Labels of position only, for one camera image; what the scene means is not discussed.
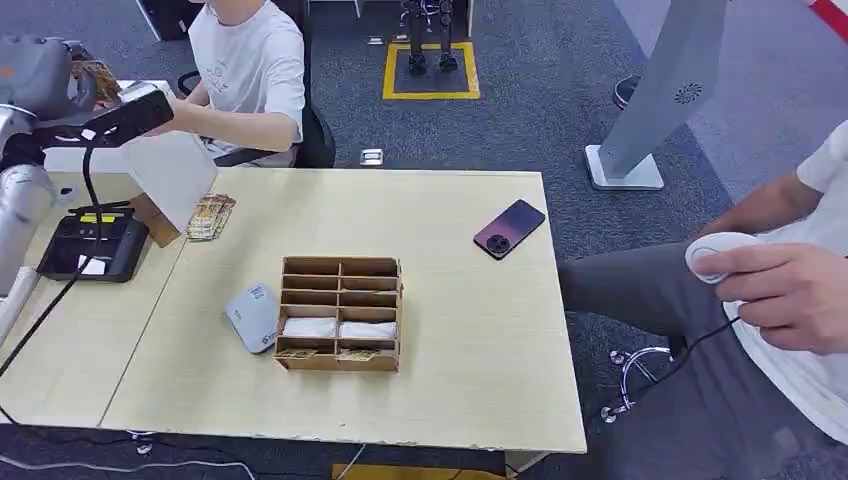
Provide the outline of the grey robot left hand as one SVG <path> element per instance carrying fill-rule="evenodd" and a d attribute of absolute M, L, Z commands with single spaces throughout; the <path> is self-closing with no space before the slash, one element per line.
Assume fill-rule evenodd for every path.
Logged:
<path fill-rule="evenodd" d="M 1 38 L 1 106 L 25 111 L 39 121 L 91 112 L 97 83 L 84 73 L 69 94 L 72 51 L 64 42 L 33 36 Z"/>

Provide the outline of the person's hand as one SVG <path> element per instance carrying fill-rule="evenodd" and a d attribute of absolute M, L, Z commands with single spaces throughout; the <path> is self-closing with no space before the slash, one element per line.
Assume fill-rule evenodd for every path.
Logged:
<path fill-rule="evenodd" d="M 190 102 L 176 97 L 168 99 L 170 109 L 173 113 L 173 118 L 168 122 L 145 133 L 145 137 L 155 137 L 171 131 L 182 131 L 186 120 L 187 109 L 191 106 Z"/>
<path fill-rule="evenodd" d="M 819 355 L 847 351 L 847 259 L 799 243 L 758 244 L 695 261 L 702 275 L 724 274 L 716 287 L 768 344 Z"/>

